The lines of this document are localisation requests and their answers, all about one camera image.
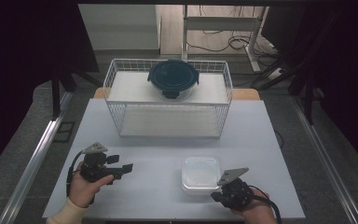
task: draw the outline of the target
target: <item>floor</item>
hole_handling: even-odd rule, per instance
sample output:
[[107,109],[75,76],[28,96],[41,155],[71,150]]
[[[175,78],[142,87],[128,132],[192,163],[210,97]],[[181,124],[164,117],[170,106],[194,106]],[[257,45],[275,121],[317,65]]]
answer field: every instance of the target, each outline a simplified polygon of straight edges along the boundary
[[[273,51],[264,41],[262,38],[258,39],[260,48],[264,51]],[[96,52],[96,57],[101,73],[92,75],[100,80],[104,79],[109,63],[114,58],[180,58],[176,52],[156,55],[144,51],[99,51]],[[249,88],[258,77],[253,74],[243,52],[211,54],[190,51],[189,59],[227,61],[236,88]],[[273,59],[263,60],[265,64],[273,62]],[[77,88],[63,117],[61,132],[55,134],[54,141],[48,148],[34,183],[26,194],[21,208],[17,211],[14,223],[44,223],[41,216],[49,195],[72,145],[88,99],[92,98],[97,89],[81,77],[74,75],[74,79]],[[287,220],[284,223],[356,223],[350,221],[332,185],[332,180],[321,162],[321,157],[315,145],[310,141],[306,127],[296,111],[294,98],[287,92],[289,84],[290,79],[259,92],[266,104],[272,126],[277,131],[277,140],[282,146],[283,157],[306,215],[306,219]],[[34,103],[29,113],[0,157],[0,216],[50,122],[52,109],[50,91],[51,87],[48,82],[35,89]],[[358,209],[358,155],[345,136],[325,115],[318,101],[313,103],[312,116],[313,128]],[[84,223],[103,223],[103,221],[85,220]]]

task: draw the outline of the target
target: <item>wire basket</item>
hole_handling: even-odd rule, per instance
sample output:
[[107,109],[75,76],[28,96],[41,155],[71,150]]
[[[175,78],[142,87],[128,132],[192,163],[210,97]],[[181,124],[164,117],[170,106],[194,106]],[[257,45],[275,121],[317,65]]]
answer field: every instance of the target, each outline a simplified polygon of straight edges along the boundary
[[219,138],[232,99],[228,65],[185,61],[200,72],[184,100],[161,97],[147,81],[149,70],[165,60],[114,59],[103,96],[120,136]]

